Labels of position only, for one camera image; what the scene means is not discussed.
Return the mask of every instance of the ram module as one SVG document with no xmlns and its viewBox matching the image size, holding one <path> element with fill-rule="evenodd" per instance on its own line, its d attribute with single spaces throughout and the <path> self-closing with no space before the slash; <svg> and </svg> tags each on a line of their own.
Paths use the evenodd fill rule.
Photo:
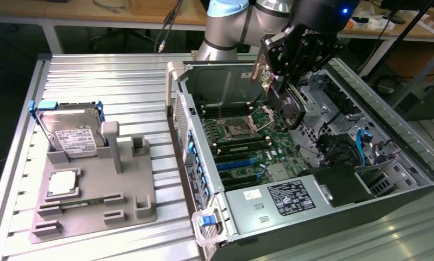
<svg viewBox="0 0 434 261">
<path fill-rule="evenodd" d="M 226 142 L 218 142 L 212 144 L 212 151 L 216 155 L 224 156 L 230 154 L 238 154 L 240 152 L 266 150 L 272 145 L 268 136 L 259 138 L 250 138 Z"/>
</svg>

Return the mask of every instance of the pcie slot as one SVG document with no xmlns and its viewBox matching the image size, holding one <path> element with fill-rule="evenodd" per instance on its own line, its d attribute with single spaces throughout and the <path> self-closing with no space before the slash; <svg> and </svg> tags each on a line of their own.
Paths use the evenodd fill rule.
<svg viewBox="0 0 434 261">
<path fill-rule="evenodd" d="M 230 155 L 230 156 L 218 156 L 214 159 L 215 163 L 222 163 L 222 162 L 228 162 L 228 161 L 235 161 L 235 160 L 248 160 L 250 157 L 246 154 L 239 154 L 239 155 Z"/>
<path fill-rule="evenodd" d="M 226 191 L 232 191 L 232 190 L 236 190 L 236 189 L 243 189 L 243 188 L 258 186 L 259 184 L 260 184 L 260 182 L 258 180 L 255 180 L 255 181 L 246 182 L 246 183 L 239 183 L 239 184 L 235 184 L 235 185 L 227 185 L 224 187 L 224 190 Z"/>
<path fill-rule="evenodd" d="M 252 166 L 252 164 L 254 164 L 254 159 L 223 163 L 216 166 L 216 170 L 231 170 L 239 167 Z"/>
<path fill-rule="evenodd" d="M 224 179 L 222 181 L 222 183 L 223 183 L 224 186 L 234 186 L 236 184 L 254 182 L 256 180 L 258 180 L 258 175 L 251 175 L 251 176 L 242 177 L 242 178 Z"/>
</svg>

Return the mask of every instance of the white component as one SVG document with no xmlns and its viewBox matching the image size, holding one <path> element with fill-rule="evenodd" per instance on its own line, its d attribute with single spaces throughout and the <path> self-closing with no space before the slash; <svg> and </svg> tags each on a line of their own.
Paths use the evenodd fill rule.
<svg viewBox="0 0 434 261">
<path fill-rule="evenodd" d="M 61 171 L 51 175 L 48 192 L 52 195 L 67 194 L 75 188 L 76 174 L 73 171 Z"/>
<path fill-rule="evenodd" d="M 266 151 L 266 155 L 267 155 L 268 160 L 271 160 L 272 159 L 272 156 L 270 156 L 268 151 Z"/>
<path fill-rule="evenodd" d="M 255 198 L 262 197 L 260 190 L 254 189 L 243 192 L 246 200 L 252 200 Z"/>
<path fill-rule="evenodd" d="M 387 19 L 368 19 L 368 23 L 367 23 L 367 28 L 371 30 L 383 30 L 385 25 L 387 24 L 389 20 Z M 386 30 L 393 30 L 394 29 L 395 24 L 390 21 Z"/>
<path fill-rule="evenodd" d="M 67 154 L 96 151 L 91 129 L 56 130 L 55 133 Z"/>
</svg>

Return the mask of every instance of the hard drive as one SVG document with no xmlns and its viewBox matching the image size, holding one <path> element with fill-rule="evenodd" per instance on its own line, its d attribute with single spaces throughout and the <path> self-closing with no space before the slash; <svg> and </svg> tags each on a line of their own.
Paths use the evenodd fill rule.
<svg viewBox="0 0 434 261">
<path fill-rule="evenodd" d="M 41 101 L 35 108 L 31 102 L 29 113 L 41 126 L 52 151 L 64 151 L 69 158 L 97 155 L 96 148 L 105 146 L 100 103 Z"/>
</svg>

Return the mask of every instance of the power supply label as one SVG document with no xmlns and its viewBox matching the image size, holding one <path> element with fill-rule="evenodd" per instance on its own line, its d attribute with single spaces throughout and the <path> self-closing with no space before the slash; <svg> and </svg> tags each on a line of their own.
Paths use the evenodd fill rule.
<svg viewBox="0 0 434 261">
<path fill-rule="evenodd" d="M 56 136 L 67 154 L 96 151 L 91 129 L 57 130 Z"/>
<path fill-rule="evenodd" d="M 315 208 L 302 181 L 291 181 L 270 186 L 267 189 L 282 216 Z"/>
</svg>

